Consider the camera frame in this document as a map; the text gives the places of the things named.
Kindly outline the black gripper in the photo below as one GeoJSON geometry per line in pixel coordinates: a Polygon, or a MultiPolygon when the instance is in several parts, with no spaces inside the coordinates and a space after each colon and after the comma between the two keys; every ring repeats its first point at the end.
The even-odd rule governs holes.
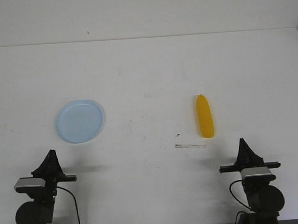
{"type": "Polygon", "coordinates": [[[256,155],[252,149],[248,146],[247,142],[240,138],[239,141],[239,151],[237,154],[237,159],[234,165],[220,166],[219,173],[227,173],[227,172],[239,172],[245,168],[253,168],[253,167],[268,167],[270,170],[279,168],[281,164],[277,161],[274,162],[266,162],[264,163],[264,159],[256,155]]]}
{"type": "Polygon", "coordinates": [[[75,182],[76,175],[65,175],[58,162],[55,150],[50,150],[41,165],[33,172],[33,178],[42,178],[45,180],[45,188],[32,189],[25,192],[30,198],[47,198],[56,196],[56,188],[59,182],[75,182]]]}

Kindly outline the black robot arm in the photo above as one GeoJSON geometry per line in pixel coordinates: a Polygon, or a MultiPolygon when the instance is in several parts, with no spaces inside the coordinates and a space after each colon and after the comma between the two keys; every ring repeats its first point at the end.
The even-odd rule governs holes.
{"type": "Polygon", "coordinates": [[[16,224],[52,224],[55,198],[59,189],[72,196],[77,221],[81,224],[76,197],[68,189],[58,186],[61,182],[75,182],[77,176],[64,174],[56,151],[49,150],[41,165],[31,174],[31,177],[20,177],[14,186],[17,193],[31,198],[31,201],[22,204],[16,211],[16,224]]]}
{"type": "Polygon", "coordinates": [[[283,193],[270,185],[277,177],[271,169],[279,168],[280,163],[264,162],[262,157],[255,154],[247,142],[241,138],[237,159],[233,165],[220,166],[220,173],[239,172],[240,180],[229,185],[229,192],[233,198],[249,210],[238,211],[234,224],[279,224],[279,211],[284,208],[283,193]],[[243,204],[232,192],[233,184],[240,182],[248,204],[243,204]]]}

